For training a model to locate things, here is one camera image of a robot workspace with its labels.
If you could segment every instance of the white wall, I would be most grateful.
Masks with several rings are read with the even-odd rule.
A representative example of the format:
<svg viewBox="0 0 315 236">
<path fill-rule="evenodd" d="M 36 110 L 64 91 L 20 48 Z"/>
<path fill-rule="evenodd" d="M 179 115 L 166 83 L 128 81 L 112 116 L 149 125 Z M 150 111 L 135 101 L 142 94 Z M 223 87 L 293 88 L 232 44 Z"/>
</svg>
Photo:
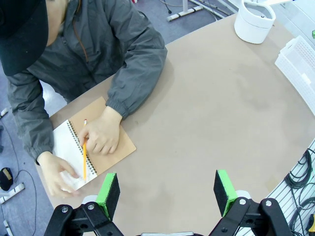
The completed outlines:
<svg viewBox="0 0 315 236">
<path fill-rule="evenodd" d="M 315 0 L 295 0 L 272 7 L 280 21 L 294 36 L 301 35 L 315 49 Z"/>
</svg>

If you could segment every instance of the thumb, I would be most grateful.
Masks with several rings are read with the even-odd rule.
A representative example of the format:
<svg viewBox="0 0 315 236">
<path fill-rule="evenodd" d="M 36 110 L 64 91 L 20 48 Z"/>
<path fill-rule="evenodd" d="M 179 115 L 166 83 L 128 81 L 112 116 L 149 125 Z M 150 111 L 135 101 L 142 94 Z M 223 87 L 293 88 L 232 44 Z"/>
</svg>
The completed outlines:
<svg viewBox="0 0 315 236">
<path fill-rule="evenodd" d="M 83 129 L 81 130 L 81 132 L 78 135 L 79 141 L 80 141 L 80 145 L 83 146 L 84 142 L 85 142 L 85 138 L 86 136 L 89 134 L 89 130 L 87 126 L 84 126 Z"/>
<path fill-rule="evenodd" d="M 78 178 L 78 177 L 79 177 L 79 176 L 76 174 L 76 172 L 75 172 L 75 170 L 73 169 L 73 167 L 70 166 L 70 164 L 69 164 L 67 161 L 62 160 L 60 164 L 61 164 L 61 166 L 63 167 L 63 169 L 64 169 L 65 171 L 67 171 L 70 175 L 72 175 L 72 177 L 74 177 L 74 178 Z"/>
</svg>

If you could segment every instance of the cap brim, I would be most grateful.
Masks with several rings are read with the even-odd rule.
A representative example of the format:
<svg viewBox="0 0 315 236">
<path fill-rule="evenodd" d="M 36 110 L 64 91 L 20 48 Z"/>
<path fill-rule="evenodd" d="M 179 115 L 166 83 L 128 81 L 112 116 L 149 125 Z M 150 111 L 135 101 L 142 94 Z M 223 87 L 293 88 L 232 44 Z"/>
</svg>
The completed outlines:
<svg viewBox="0 0 315 236">
<path fill-rule="evenodd" d="M 12 36 L 0 39 L 3 71 L 13 76 L 30 67 L 44 52 L 48 41 L 46 1 L 38 3 L 27 22 Z"/>
</svg>

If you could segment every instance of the person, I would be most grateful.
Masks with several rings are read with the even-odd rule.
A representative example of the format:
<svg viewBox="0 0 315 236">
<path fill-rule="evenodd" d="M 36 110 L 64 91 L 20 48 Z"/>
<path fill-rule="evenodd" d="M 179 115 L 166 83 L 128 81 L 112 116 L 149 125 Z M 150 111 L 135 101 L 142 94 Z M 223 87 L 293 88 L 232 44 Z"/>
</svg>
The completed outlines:
<svg viewBox="0 0 315 236">
<path fill-rule="evenodd" d="M 79 134 L 87 149 L 113 153 L 119 125 L 154 89 L 167 50 L 161 35 L 131 0 L 0 0 L 0 60 L 19 136 L 41 166 L 52 195 L 77 193 L 52 154 L 53 127 L 40 80 L 67 102 L 115 74 L 106 109 Z"/>
</svg>

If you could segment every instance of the white container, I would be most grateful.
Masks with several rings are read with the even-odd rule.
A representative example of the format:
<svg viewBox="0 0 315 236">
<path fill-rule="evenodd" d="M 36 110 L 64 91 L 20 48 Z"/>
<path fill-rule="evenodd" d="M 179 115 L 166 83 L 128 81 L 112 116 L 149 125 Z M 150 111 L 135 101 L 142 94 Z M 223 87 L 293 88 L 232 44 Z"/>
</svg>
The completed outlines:
<svg viewBox="0 0 315 236">
<path fill-rule="evenodd" d="M 315 51 L 302 36 L 289 41 L 275 62 L 315 115 Z"/>
<path fill-rule="evenodd" d="M 276 14 L 270 6 L 242 0 L 234 29 L 242 40 L 259 44 L 267 37 L 275 19 Z"/>
</svg>

